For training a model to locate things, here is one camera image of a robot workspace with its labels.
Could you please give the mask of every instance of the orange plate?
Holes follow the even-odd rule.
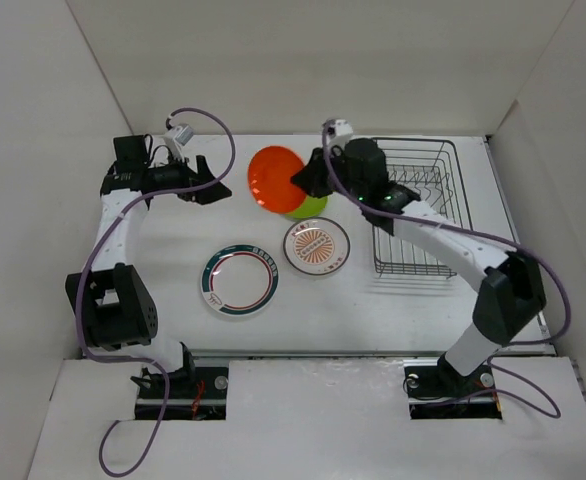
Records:
[[[291,177],[304,163],[284,147],[266,147],[255,154],[249,165],[249,189],[261,207],[273,213],[289,213],[302,205],[306,194],[291,183]]]

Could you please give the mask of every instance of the plate rim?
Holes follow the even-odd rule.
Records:
[[[326,222],[332,223],[333,225],[335,225],[338,229],[340,229],[342,231],[342,233],[344,234],[344,238],[346,238],[346,257],[344,257],[344,261],[342,262],[342,264],[337,267],[335,270],[331,270],[330,272],[324,272],[324,273],[311,273],[311,272],[307,272],[306,270],[302,270],[301,268],[299,268],[298,266],[296,266],[292,261],[291,258],[289,257],[288,252],[286,251],[286,239],[289,236],[289,233],[291,232],[291,230],[293,230],[295,227],[297,227],[300,223],[303,222],[307,222],[309,220],[324,220]],[[342,225],[340,225],[339,223],[337,223],[335,220],[331,220],[330,218],[326,218],[326,217],[311,217],[311,218],[303,218],[297,222],[295,222],[287,231],[286,234],[284,235],[284,238],[282,239],[282,250],[284,251],[284,256],[286,257],[286,260],[289,262],[289,265],[291,265],[294,269],[296,269],[298,272],[302,272],[305,275],[311,275],[312,277],[323,277],[325,275],[331,275],[332,273],[337,272],[340,268],[342,268],[345,264],[346,261],[349,259],[349,257],[351,256],[351,239],[349,238],[348,233],[346,233],[346,230],[344,230],[344,228],[342,227]]]
[[[243,310],[243,311],[233,311],[233,310],[226,310],[225,311],[226,304],[223,304],[220,308],[215,308],[213,305],[211,305],[211,303],[206,299],[206,296],[205,296],[205,294],[207,294],[207,293],[211,293],[211,292],[215,293],[214,290],[206,290],[205,289],[205,288],[208,288],[208,283],[209,283],[208,280],[210,279],[210,276],[211,276],[210,271],[212,271],[213,267],[215,265],[217,265],[217,261],[219,260],[219,257],[222,256],[222,253],[227,250],[230,250],[230,249],[233,249],[233,250],[228,253],[232,254],[232,253],[238,253],[238,252],[245,252],[245,253],[248,253],[248,254],[256,257],[259,260],[262,260],[263,262],[266,262],[267,271],[269,272],[269,275],[271,277],[271,286],[269,289],[267,289],[266,295],[264,296],[264,298],[254,307],[251,307],[250,309]],[[267,259],[265,259],[263,255],[260,255],[260,252],[262,252],[262,254],[266,255],[268,257],[268,259],[272,261],[272,264],[269,263],[269,261]],[[206,302],[206,304],[208,305],[209,308],[211,308],[211,309],[215,310],[216,312],[219,312],[223,315],[228,315],[230,317],[240,317],[243,315],[250,315],[252,313],[258,312],[262,308],[266,307],[271,302],[271,299],[273,298],[273,295],[275,294],[275,291],[277,290],[278,283],[279,283],[279,272],[278,272],[277,263],[276,263],[275,259],[273,258],[273,256],[270,255],[263,248],[260,248],[256,245],[251,245],[248,243],[238,243],[238,244],[229,245],[227,247],[219,249],[217,252],[215,252],[213,255],[211,255],[211,257],[206,261],[206,263],[204,264],[204,268],[202,269],[202,275],[200,276],[200,294],[202,295],[202,298],[204,299],[204,301]]]

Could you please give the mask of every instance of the rack wire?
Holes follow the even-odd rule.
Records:
[[[374,138],[386,154],[389,178],[420,194],[441,215],[472,228],[455,145],[448,140]],[[373,263],[380,276],[456,275],[433,255],[373,227]]]

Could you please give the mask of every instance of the dish rack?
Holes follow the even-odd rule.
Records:
[[[418,192],[422,200],[458,225],[472,228],[455,145],[448,140],[376,137],[386,154],[389,178]],[[380,276],[456,275],[433,255],[373,227],[373,263]]]

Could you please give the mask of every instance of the wall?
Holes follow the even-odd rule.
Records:
[[[241,133],[493,132],[571,4],[68,1],[134,131],[197,103]]]
[[[128,129],[63,0],[0,0],[0,480],[25,478],[63,356],[64,278]]]
[[[561,352],[586,383],[586,0],[575,1],[491,148],[522,241],[567,284],[575,313]],[[557,298],[548,313],[557,329]]]

